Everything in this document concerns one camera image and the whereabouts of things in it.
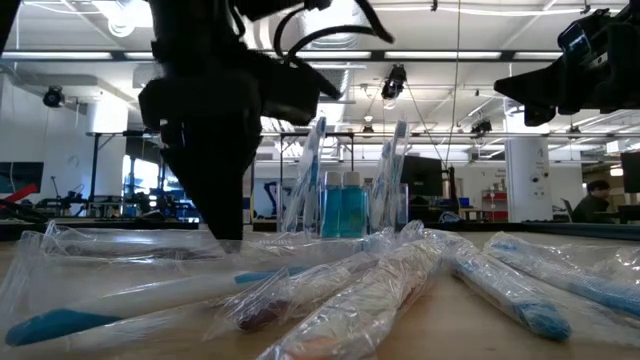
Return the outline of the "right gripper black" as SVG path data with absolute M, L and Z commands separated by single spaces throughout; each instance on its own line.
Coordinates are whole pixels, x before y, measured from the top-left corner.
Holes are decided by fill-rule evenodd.
M 639 48 L 609 46 L 595 65 L 560 56 L 545 68 L 494 82 L 494 90 L 525 105 L 525 123 L 542 125 L 582 110 L 602 114 L 639 107 Z

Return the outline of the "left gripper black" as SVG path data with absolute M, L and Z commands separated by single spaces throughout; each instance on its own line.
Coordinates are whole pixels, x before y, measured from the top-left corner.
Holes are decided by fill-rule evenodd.
M 162 75 L 138 95 L 143 124 L 159 131 L 161 155 L 225 250 L 243 239 L 243 178 L 260 144 L 263 55 L 152 51 Z M 203 146 L 213 135 L 239 149 Z

